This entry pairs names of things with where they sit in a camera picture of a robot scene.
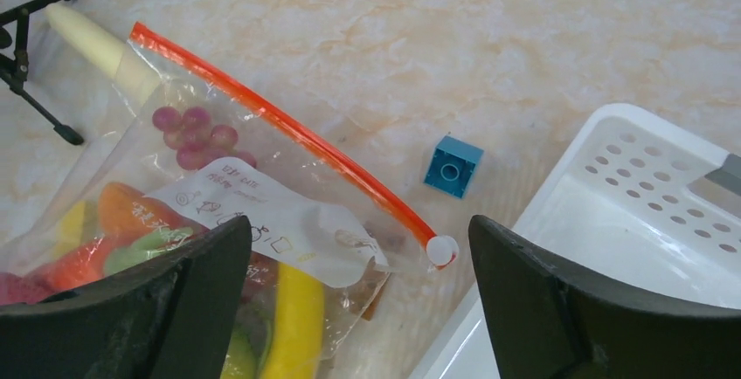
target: marble table surface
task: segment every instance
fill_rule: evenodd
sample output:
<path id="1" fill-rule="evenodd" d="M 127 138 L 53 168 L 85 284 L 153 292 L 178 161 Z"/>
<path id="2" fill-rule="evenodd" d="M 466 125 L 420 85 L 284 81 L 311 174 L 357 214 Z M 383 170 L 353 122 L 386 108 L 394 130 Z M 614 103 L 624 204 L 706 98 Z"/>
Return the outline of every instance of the marble table surface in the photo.
<path id="1" fill-rule="evenodd" d="M 6 10 L 27 0 L 0 0 Z M 322 377 L 409 374 L 473 284 L 474 214 L 511 226 L 588 115 L 610 102 L 659 114 L 741 153 L 739 0 L 79 0 L 125 38 L 139 20 L 304 122 L 403 197 L 461 257 L 391 280 Z M 91 141 L 96 75 L 32 17 L 31 83 Z M 0 241 L 27 231 L 82 154 L 0 89 Z M 464 200 L 421 183 L 444 135 L 486 150 Z"/>

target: toy fruit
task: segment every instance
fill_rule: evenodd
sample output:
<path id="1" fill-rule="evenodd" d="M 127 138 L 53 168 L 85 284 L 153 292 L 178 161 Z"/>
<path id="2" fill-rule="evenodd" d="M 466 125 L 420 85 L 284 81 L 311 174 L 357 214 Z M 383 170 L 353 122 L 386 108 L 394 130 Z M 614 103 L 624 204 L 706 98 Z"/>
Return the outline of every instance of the toy fruit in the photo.
<path id="1" fill-rule="evenodd" d="M 116 274 L 129 267 L 153 259 L 158 255 L 171 251 L 184 244 L 193 235 L 191 228 L 170 230 L 162 228 L 151 232 L 136 241 L 131 246 L 114 249 L 106 259 L 103 273 L 106 276 Z"/>
<path id="2" fill-rule="evenodd" d="M 59 258 L 77 248 L 85 238 L 92 238 L 97 220 L 95 204 L 82 200 L 77 202 L 59 221 L 54 258 Z"/>
<path id="3" fill-rule="evenodd" d="M 152 114 L 152 125 L 163 132 L 164 144 L 176 151 L 176 162 L 186 171 L 195 171 L 225 156 L 234 156 L 256 167 L 252 154 L 234 147 L 239 134 L 234 127 L 211 127 L 211 114 L 203 107 L 191 107 L 181 115 L 173 107 L 159 107 Z"/>
<path id="4" fill-rule="evenodd" d="M 9 272 L 0 272 L 0 306 L 14 303 L 37 303 L 53 294 L 53 290 L 32 279 L 24 279 Z"/>
<path id="5" fill-rule="evenodd" d="M 242 286 L 242 303 L 248 303 L 263 289 L 275 287 L 278 266 L 277 262 L 269 257 L 253 252 L 250 256 L 250 265 L 247 267 L 245 284 Z"/>
<path id="6" fill-rule="evenodd" d="M 256 369 L 257 360 L 247 335 L 239 327 L 234 327 L 221 369 L 221 379 L 252 379 Z"/>
<path id="7" fill-rule="evenodd" d="M 324 287 L 278 263 L 274 335 L 260 379 L 313 379 L 322 352 Z"/>
<path id="8" fill-rule="evenodd" d="M 40 266 L 27 277 L 40 281 L 56 292 L 92 283 L 105 277 L 103 265 L 118 246 L 119 241 L 113 237 L 95 239 L 54 262 Z"/>
<path id="9" fill-rule="evenodd" d="M 136 240 L 159 228 L 179 227 L 183 219 L 167 204 L 145 197 L 124 183 L 108 183 L 98 197 L 98 221 L 106 235 Z"/>

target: lego stud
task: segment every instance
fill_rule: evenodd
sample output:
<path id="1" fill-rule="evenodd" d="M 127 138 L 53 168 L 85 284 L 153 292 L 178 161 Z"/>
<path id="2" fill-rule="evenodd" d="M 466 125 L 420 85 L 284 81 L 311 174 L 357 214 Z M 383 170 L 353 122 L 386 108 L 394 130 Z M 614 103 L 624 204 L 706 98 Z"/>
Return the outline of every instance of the lego stud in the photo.
<path id="1" fill-rule="evenodd" d="M 455 257 L 458 256 L 459 250 L 458 243 L 448 235 L 439 235 L 431 238 L 425 247 L 430 262 L 437 266 L 452 263 Z"/>
<path id="2" fill-rule="evenodd" d="M 440 176 L 446 181 L 455 181 L 460 174 L 461 172 L 458 170 L 458 167 L 451 163 L 446 163 L 440 169 Z"/>

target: black tripod leg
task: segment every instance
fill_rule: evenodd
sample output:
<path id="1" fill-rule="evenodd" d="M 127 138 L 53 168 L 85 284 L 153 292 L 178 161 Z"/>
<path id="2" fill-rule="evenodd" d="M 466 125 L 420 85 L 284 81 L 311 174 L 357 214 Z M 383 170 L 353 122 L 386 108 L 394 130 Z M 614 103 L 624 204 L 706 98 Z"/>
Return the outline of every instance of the black tripod leg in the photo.
<path id="1" fill-rule="evenodd" d="M 26 8 L 18 12 L 16 21 L 16 50 L 13 55 L 16 57 L 16 74 L 13 75 L 16 80 L 25 82 L 28 80 L 28 27 L 31 21 Z"/>
<path id="2" fill-rule="evenodd" d="M 17 11 L 18 10 L 28 10 L 29 14 L 32 14 L 36 12 L 37 10 L 42 10 L 46 8 L 46 5 L 49 3 L 55 3 L 59 1 L 72 1 L 72 0 L 32 0 L 30 2 L 24 3 L 23 5 L 19 5 L 16 8 L 13 8 L 12 10 L 7 10 L 6 12 L 0 13 L 0 26 L 12 23 L 17 19 Z"/>
<path id="3" fill-rule="evenodd" d="M 36 111 L 43 115 L 44 118 L 54 126 L 54 131 L 62 136 L 64 140 L 75 146 L 81 145 L 85 142 L 85 139 L 83 139 L 79 133 L 74 131 L 73 128 L 62 124 L 56 117 L 46 111 L 46 108 L 39 104 L 38 101 L 34 100 L 34 98 L 23 89 L 23 86 L 14 80 L 6 71 L 0 70 L 0 79 L 4 80 L 5 83 L 8 84 L 13 93 L 20 95 L 21 98 L 31 104 L 31 107 L 34 107 Z"/>

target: blue lego brick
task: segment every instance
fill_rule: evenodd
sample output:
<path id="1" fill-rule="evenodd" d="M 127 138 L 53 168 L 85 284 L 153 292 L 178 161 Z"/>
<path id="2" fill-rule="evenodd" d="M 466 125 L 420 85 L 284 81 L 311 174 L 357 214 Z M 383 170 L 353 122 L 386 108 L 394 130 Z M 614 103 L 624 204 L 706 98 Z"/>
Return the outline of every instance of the blue lego brick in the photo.
<path id="1" fill-rule="evenodd" d="M 425 184 L 463 198 L 483 154 L 476 146 L 445 136 L 435 148 Z"/>

